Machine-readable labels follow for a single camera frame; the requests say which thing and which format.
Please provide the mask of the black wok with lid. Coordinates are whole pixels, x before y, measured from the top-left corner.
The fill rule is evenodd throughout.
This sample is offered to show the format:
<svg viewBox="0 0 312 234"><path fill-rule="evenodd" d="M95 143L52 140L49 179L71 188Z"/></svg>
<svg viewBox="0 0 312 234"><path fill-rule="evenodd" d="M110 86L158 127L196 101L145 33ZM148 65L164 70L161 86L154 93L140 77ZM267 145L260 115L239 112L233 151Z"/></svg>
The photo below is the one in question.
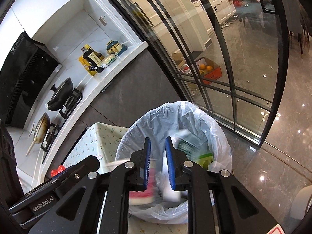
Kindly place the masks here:
<svg viewBox="0 0 312 234"><path fill-rule="evenodd" d="M71 78L67 78L58 87L53 84L50 90L53 91L53 95L50 101L45 104L45 108L50 111L60 110L73 91L73 82Z"/></svg>

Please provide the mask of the red plastic bag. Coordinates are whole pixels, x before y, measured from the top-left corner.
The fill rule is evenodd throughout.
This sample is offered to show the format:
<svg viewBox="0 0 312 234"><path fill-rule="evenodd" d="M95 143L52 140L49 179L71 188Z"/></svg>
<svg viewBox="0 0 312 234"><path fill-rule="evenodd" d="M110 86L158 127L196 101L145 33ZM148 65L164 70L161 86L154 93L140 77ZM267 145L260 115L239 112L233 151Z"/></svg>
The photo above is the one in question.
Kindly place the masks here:
<svg viewBox="0 0 312 234"><path fill-rule="evenodd" d="M58 168L51 170L50 175L51 177L54 177L61 172L63 172L66 168L63 165L59 165Z"/></svg>

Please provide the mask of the clear plastic bag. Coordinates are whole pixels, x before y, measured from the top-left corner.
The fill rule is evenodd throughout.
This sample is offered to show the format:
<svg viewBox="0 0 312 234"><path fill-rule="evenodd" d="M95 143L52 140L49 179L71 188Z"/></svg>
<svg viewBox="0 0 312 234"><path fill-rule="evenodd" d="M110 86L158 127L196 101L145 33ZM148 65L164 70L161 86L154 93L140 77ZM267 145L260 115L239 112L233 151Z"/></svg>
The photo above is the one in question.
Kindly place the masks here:
<svg viewBox="0 0 312 234"><path fill-rule="evenodd" d="M164 201L175 203L183 201L183 192L174 191L170 185L168 163L165 157L162 158L162 170L156 174L156 183Z"/></svg>

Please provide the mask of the yellow packet on counter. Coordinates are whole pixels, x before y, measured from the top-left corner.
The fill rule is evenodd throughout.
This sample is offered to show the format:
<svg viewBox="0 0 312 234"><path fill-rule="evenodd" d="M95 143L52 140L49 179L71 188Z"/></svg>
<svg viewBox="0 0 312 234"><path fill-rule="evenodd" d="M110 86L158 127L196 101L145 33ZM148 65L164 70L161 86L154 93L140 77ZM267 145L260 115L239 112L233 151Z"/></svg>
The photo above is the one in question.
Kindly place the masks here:
<svg viewBox="0 0 312 234"><path fill-rule="evenodd" d="M88 44L85 44L83 47L82 47L82 52L85 53L88 49L90 49L90 46ZM79 62L82 64L82 66L85 68L85 70L93 77L97 71L96 70L93 70L91 68L91 64L83 57L83 55L81 55L79 58L78 58Z"/></svg>

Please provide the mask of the pink white paper cup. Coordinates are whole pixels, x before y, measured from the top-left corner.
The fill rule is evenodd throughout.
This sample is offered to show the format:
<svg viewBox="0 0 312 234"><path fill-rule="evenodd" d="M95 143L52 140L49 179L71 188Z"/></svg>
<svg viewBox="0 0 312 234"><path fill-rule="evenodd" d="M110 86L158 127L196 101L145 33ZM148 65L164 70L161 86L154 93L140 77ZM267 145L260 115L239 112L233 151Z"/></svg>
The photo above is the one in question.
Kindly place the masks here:
<svg viewBox="0 0 312 234"><path fill-rule="evenodd" d="M149 180L147 188L144 192L130 192L129 193L129 204L131 206L140 206L145 204L150 204L155 200L156 196L156 163L155 160L152 159L150 162L150 169L149 169Z"/></svg>

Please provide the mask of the cardboard box with oranges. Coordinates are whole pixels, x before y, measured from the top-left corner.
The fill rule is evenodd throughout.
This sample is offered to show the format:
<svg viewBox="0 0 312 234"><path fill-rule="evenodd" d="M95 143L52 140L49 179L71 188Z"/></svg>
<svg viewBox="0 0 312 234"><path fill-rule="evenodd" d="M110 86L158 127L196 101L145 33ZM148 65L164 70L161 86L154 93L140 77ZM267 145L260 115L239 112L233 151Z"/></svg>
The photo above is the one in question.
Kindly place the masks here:
<svg viewBox="0 0 312 234"><path fill-rule="evenodd" d="M206 57L197 59L195 64L205 85L210 85L212 81L217 81L223 76L221 67ZM178 71L187 75L187 79L194 77L192 71L190 70L190 66L188 66L184 60L179 63Z"/></svg>

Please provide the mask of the beige frying pan with lid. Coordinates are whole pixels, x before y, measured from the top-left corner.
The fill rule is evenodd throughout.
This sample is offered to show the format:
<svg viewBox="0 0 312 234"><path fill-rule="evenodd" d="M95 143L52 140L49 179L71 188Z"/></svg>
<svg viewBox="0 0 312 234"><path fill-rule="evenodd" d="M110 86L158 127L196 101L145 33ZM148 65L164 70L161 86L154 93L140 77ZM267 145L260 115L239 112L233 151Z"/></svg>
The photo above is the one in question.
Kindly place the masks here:
<svg viewBox="0 0 312 234"><path fill-rule="evenodd" d="M25 154L26 157L28 157L28 155L30 154L35 144L39 144L43 142L45 135L48 129L50 128L50 124L51 124L50 117L48 116L47 113L44 113L42 117L40 118L40 120L38 121L37 125L32 127L32 130L30 134L28 135L28 137L30 137L32 135L32 132L34 132L33 141L30 144L30 147L28 148Z"/></svg>

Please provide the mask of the black range hood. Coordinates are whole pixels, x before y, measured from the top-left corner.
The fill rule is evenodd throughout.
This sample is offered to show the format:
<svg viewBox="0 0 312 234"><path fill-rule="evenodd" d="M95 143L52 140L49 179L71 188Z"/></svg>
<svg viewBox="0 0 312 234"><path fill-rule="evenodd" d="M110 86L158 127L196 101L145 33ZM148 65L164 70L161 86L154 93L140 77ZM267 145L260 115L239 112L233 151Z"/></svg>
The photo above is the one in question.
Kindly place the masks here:
<svg viewBox="0 0 312 234"><path fill-rule="evenodd" d="M22 32L1 68L1 120L23 128L40 91L59 61L36 40Z"/></svg>

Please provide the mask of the dark soy sauce bottle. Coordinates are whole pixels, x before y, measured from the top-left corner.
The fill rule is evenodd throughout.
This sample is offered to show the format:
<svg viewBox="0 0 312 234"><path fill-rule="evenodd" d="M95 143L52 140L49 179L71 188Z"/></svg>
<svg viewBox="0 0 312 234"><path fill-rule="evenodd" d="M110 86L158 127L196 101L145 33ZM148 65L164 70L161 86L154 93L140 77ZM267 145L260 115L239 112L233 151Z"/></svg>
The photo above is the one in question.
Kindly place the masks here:
<svg viewBox="0 0 312 234"><path fill-rule="evenodd" d="M101 68L102 60L104 56L101 53L94 51L92 48L86 49L83 52L82 57L88 62L89 70L101 73L104 69Z"/></svg>

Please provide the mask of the dark green foil packet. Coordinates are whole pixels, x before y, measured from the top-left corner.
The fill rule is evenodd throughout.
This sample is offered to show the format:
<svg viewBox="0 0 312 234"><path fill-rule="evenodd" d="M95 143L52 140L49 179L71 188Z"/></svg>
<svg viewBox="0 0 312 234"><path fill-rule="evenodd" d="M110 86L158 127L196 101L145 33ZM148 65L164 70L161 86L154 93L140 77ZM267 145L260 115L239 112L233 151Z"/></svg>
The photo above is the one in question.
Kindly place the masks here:
<svg viewBox="0 0 312 234"><path fill-rule="evenodd" d="M189 160L194 161L210 154L208 142L202 141L187 129L177 131L174 138L175 148L183 151Z"/></svg>

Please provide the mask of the yellow green snack bag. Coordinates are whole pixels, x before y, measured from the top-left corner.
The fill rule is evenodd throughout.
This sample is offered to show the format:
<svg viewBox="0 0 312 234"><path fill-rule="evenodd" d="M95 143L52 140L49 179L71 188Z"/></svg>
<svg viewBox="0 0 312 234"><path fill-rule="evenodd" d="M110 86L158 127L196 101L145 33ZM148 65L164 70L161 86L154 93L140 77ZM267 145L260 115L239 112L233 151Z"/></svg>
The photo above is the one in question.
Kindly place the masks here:
<svg viewBox="0 0 312 234"><path fill-rule="evenodd" d="M205 153L199 155L194 162L199 164L204 170L208 170L209 165L214 161L212 153Z"/></svg>

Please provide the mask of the black gas stove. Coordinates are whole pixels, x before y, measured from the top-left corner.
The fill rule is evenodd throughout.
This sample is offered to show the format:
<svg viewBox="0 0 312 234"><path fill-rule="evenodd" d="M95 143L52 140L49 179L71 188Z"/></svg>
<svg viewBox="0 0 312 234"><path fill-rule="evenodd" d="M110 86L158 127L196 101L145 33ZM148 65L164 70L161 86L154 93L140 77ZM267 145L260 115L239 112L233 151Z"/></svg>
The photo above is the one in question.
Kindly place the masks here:
<svg viewBox="0 0 312 234"><path fill-rule="evenodd" d="M81 100L82 100L82 92L74 88L68 100L59 110L56 118L53 120L53 122L51 122L50 127L45 135L45 138L41 143L40 148L44 151L41 164L44 163L47 154L51 146L53 145L56 137L58 136L59 132L61 131L63 125L66 123L66 121L71 116L74 109L77 107L77 105L80 103Z"/></svg>

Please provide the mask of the trash bin with plastic liner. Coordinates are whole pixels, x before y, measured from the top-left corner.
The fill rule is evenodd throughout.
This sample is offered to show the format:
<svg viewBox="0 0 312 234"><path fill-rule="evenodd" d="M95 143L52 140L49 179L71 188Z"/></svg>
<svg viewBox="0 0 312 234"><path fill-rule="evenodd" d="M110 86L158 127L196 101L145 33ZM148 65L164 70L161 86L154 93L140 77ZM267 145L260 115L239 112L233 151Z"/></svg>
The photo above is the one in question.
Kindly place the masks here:
<svg viewBox="0 0 312 234"><path fill-rule="evenodd" d="M215 119L188 101L165 103L149 110L136 120L123 135L115 158L116 160L130 158L133 152L143 148L145 138L148 137L151 141L151 159L155 160L155 170L158 173L162 170L162 158L166 158L165 141L170 136L173 144L176 183L174 191L176 191L181 187L183 163L189 159L183 151L175 148L174 135L184 129L208 142L209 150L214 157L208 171L218 173L221 170L232 170L232 151L223 130ZM166 202L158 195L150 204L129 206L129 213L153 223L186 223L188 203Z"/></svg>

